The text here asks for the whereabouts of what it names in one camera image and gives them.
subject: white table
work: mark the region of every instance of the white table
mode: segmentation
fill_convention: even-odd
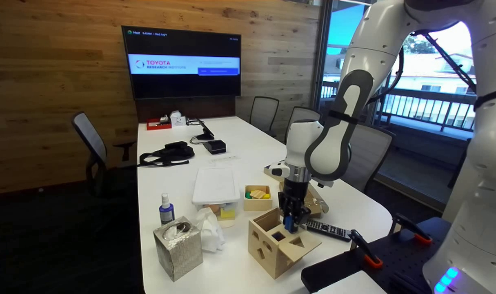
[[[227,145],[227,153],[212,156],[202,145],[192,145],[195,157],[189,164],[171,167],[138,168],[138,207],[141,230],[141,257],[143,281],[147,294],[189,293],[307,293],[300,281],[301,270],[347,251],[349,243],[319,234],[322,244],[307,254],[290,270],[274,280],[248,253],[248,219],[262,212],[244,212],[242,204],[236,213],[235,225],[223,229],[226,244],[223,251],[204,252],[204,262],[181,279],[172,282],[158,262],[152,231],[160,227],[158,207],[161,193],[169,193],[175,206],[175,218],[186,216],[193,220],[197,210],[191,203],[197,170],[203,166],[232,166],[240,189],[245,185],[268,185],[271,194],[277,195],[279,183],[263,173],[270,163],[283,160],[286,147],[238,117],[205,119],[216,139]],[[202,133],[199,126],[175,127],[168,130],[147,131],[138,126],[138,156],[164,147],[164,144],[186,141]],[[213,158],[237,156],[237,160],[213,163]],[[333,188],[317,188],[328,203],[330,211],[321,221],[357,229],[368,242],[386,236],[391,226],[389,212],[366,195],[341,180]],[[274,207],[278,205],[274,197]]]

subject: sky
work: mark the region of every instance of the sky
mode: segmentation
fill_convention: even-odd
[[[364,5],[356,5],[331,14],[329,24],[328,44],[349,45],[351,38],[364,13]],[[443,31],[430,33],[431,37],[438,39],[438,44],[449,54],[463,52],[471,47],[471,39],[467,26],[460,22]],[[328,54],[338,54],[340,49],[328,48]]]

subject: black bag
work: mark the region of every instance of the black bag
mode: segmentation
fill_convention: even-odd
[[[147,161],[148,157],[157,157],[157,159]],[[188,159],[195,156],[194,149],[188,146],[184,141],[169,143],[164,145],[164,149],[152,153],[143,153],[139,157],[138,166],[172,166],[188,164]]]

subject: blue led light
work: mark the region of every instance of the blue led light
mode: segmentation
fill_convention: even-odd
[[[449,284],[451,283],[451,279],[449,279],[447,276],[443,276],[442,279],[440,279],[440,282],[445,286],[449,286]]]
[[[441,283],[438,283],[438,284],[435,286],[435,291],[436,291],[436,292],[440,292],[440,293],[442,293],[442,292],[444,292],[444,291],[445,291],[445,286],[444,286],[444,285],[442,285]]]
[[[453,279],[454,277],[456,277],[456,275],[458,275],[458,272],[452,267],[449,268],[446,273],[451,279]]]

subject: chair backrest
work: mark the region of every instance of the chair backrest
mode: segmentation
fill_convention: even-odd
[[[293,111],[291,111],[291,117],[289,118],[289,122],[287,123],[287,129],[284,139],[285,143],[287,141],[287,134],[289,133],[289,128],[291,127],[291,124],[300,119],[320,120],[320,112],[303,106],[293,107]]]
[[[365,192],[369,180],[384,162],[394,137],[395,134],[381,128],[356,125],[350,139],[351,160],[341,179]]]
[[[261,131],[271,130],[278,108],[278,99],[256,96],[251,107],[249,123]]]
[[[97,133],[90,120],[84,113],[78,112],[72,118],[72,125],[79,134],[91,154],[95,156],[98,163],[106,163],[106,146],[101,136]]]

